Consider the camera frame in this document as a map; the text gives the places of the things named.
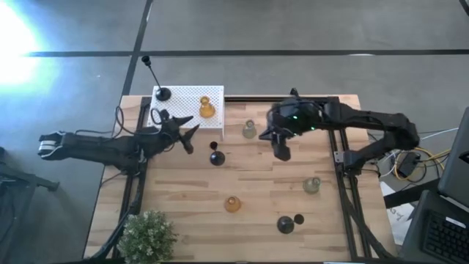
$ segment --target potted plant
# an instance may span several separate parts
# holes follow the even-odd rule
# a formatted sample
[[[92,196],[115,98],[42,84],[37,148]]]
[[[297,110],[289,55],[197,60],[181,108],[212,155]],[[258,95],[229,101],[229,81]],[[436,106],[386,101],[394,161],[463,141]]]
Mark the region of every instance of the potted plant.
[[[147,211],[128,216],[124,233],[117,244],[126,263],[155,264],[170,260],[177,234],[164,213]]]

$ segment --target electronic device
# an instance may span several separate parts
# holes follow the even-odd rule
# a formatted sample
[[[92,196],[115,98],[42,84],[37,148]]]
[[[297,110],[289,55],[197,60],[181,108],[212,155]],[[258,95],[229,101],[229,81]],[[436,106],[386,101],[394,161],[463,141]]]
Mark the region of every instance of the electronic device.
[[[469,107],[466,108],[461,123],[459,124],[459,129],[451,152],[448,155],[448,162],[446,162],[441,179],[433,180],[400,192],[403,197],[420,197],[420,199],[417,198],[418,206],[415,209],[414,217],[410,223],[404,243],[402,244],[402,249],[399,253],[400,257],[406,260],[418,260],[427,263],[458,263],[450,261],[448,258],[443,260],[441,256],[435,255],[434,252],[430,252],[422,246],[429,243],[427,233],[430,231],[427,227],[431,224],[432,217],[428,217],[428,215],[444,219],[454,219],[464,225],[469,224],[469,213],[466,210],[441,197],[441,195],[443,195],[452,198],[466,206],[469,204],[469,197],[466,190],[466,186],[469,184],[469,164],[466,162],[468,150]],[[417,191],[414,191],[422,188],[426,189],[426,191],[421,192],[421,196],[418,195]]]
[[[422,250],[443,261],[469,263],[469,232],[466,225],[429,210],[424,228]]]
[[[469,186],[469,107],[459,124],[438,191],[469,207],[468,191],[461,186]]]
[[[156,92],[156,99],[160,101],[169,100],[169,98],[171,97],[171,90],[168,89],[167,87],[160,86],[160,82],[156,78],[155,73],[153,73],[152,61],[150,61],[149,56],[143,56],[141,58],[141,61],[149,68],[149,71],[152,72],[153,78],[155,79],[156,84],[158,85],[158,91]]]
[[[402,178],[407,178],[412,175],[420,162],[420,154],[414,152],[402,153],[404,158],[397,165],[397,173]]]

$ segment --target gray floor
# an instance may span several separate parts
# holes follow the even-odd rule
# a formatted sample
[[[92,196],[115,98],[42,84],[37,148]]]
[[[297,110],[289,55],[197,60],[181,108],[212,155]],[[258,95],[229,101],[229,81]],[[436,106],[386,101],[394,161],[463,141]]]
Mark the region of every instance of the gray floor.
[[[0,145],[26,172],[61,182],[38,189],[9,263],[81,257],[103,166],[42,161],[39,135],[112,128],[130,56],[17,59],[16,51],[132,51],[147,0],[2,1]],[[457,0],[163,0],[149,14],[142,51],[210,49],[469,48]],[[403,112],[420,131],[457,127],[468,106],[469,56],[153,58],[160,82],[221,84],[227,94],[358,94],[364,109]],[[136,66],[131,95],[154,85]],[[434,153],[454,133],[422,142]],[[382,172],[387,171],[387,164]],[[395,183],[386,181],[394,188]]]

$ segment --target white paper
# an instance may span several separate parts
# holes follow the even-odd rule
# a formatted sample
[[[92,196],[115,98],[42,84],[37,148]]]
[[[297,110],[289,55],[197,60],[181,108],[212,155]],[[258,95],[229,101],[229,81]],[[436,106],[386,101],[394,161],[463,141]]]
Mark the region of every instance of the white paper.
[[[381,191],[383,196],[393,194],[395,191],[384,182],[380,182]],[[393,232],[394,243],[402,245],[404,243],[405,235],[409,230],[411,220],[408,220],[413,211],[413,206],[410,204],[396,206],[395,208],[387,209],[389,222]]]

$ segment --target white perforated box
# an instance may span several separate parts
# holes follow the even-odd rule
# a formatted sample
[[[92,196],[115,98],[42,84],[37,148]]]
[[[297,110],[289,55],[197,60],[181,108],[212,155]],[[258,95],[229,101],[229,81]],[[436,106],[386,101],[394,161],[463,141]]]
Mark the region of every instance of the white perforated box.
[[[167,101],[159,101],[155,95],[158,87],[153,87],[151,109],[166,109],[172,117],[193,116],[193,119],[181,128],[193,128],[200,124],[200,128],[224,128],[224,87],[223,86],[165,86],[171,90],[171,98]],[[211,118],[200,116],[200,98],[207,96],[210,103],[215,107],[215,115]],[[148,116],[148,126],[154,125],[150,116]]]

